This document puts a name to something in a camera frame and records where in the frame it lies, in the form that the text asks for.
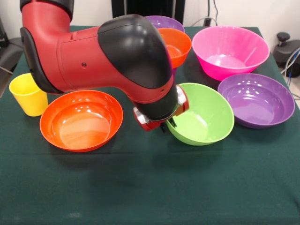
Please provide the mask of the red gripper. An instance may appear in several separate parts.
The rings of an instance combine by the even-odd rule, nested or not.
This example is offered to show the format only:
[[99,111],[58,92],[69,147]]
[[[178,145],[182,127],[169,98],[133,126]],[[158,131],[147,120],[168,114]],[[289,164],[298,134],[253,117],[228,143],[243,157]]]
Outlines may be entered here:
[[133,103],[135,119],[146,131],[160,126],[163,133],[167,132],[165,121],[169,120],[172,127],[177,127],[173,117],[189,109],[188,97],[179,85],[173,85],[161,99],[152,103]]

